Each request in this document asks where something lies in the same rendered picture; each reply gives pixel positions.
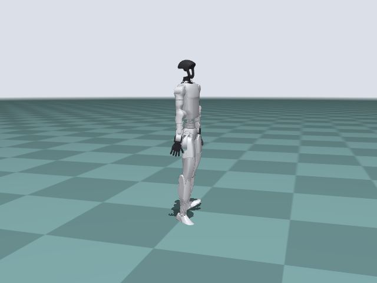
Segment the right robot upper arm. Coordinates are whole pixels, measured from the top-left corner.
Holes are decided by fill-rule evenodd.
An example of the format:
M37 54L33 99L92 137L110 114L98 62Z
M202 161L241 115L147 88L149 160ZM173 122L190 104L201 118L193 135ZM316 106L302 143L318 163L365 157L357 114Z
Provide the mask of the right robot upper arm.
M183 111L183 105L184 105L184 95L186 94L186 86L181 85L174 89L174 95L175 95L175 101L176 101L176 114L178 111L183 112L183 118L186 118L187 113Z

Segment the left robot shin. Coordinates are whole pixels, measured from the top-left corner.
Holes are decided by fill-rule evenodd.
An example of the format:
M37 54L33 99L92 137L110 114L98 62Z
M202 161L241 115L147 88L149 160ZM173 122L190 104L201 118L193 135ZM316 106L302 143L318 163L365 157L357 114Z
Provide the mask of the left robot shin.
M194 178L195 178L195 173L194 173L194 176L191 178L191 191L190 191L190 197L191 197L191 192L192 192L192 190L193 190L193 186L194 186ZM189 200L190 200L190 198L189 198ZM189 201L188 201L188 203L189 203Z

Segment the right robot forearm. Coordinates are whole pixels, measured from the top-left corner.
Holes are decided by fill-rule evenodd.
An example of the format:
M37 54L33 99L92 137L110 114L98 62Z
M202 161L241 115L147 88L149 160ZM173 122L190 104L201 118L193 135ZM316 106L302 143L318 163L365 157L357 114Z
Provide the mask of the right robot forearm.
M176 118L175 118L175 122L176 122L176 139L175 141L177 142L180 142L181 141L181 136L183 134L183 124L184 124L184 121L182 120L183 118L183 112L182 111L178 111L177 114L176 114Z

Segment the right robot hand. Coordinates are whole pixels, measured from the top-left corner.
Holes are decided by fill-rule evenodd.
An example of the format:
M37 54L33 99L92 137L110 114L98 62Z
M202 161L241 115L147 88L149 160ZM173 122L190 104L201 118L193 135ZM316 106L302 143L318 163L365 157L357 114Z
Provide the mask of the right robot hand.
M183 152L183 149L181 148L181 141L182 141L182 137L181 137L181 141L175 141L175 139L176 139L176 135L175 135L175 137L174 137L174 144L173 144L173 146L172 146L172 150L171 150L171 152L170 152L170 154L172 154L172 152L173 152L173 156L174 156L174 154L175 154L175 151L176 151L176 155L175 156L177 156L177 152L178 152L178 156L180 156L180 150L182 151L182 153L184 153ZM174 151L173 151L174 150Z

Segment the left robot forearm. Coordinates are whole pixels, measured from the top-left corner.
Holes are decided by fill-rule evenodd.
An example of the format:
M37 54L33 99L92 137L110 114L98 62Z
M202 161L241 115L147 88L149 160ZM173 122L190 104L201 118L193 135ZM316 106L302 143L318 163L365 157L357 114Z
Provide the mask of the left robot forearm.
M201 126L201 120L200 120L200 117L201 117L201 112L199 113L199 116L198 118L194 119L195 122L195 128L197 129L197 133L199 133L199 128Z

